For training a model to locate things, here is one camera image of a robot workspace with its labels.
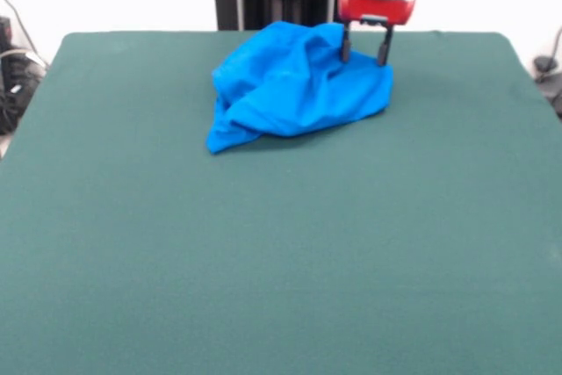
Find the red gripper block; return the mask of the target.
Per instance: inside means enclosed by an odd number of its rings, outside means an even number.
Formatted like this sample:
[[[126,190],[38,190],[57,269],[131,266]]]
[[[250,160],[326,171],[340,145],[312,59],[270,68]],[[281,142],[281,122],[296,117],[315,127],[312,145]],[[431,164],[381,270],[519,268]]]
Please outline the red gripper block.
[[[349,60],[350,22],[375,18],[388,25],[385,26],[385,36],[378,49],[377,63],[385,66],[390,54],[393,40],[394,25],[405,25],[414,11],[416,0],[338,0],[338,12],[343,23],[342,61]]]

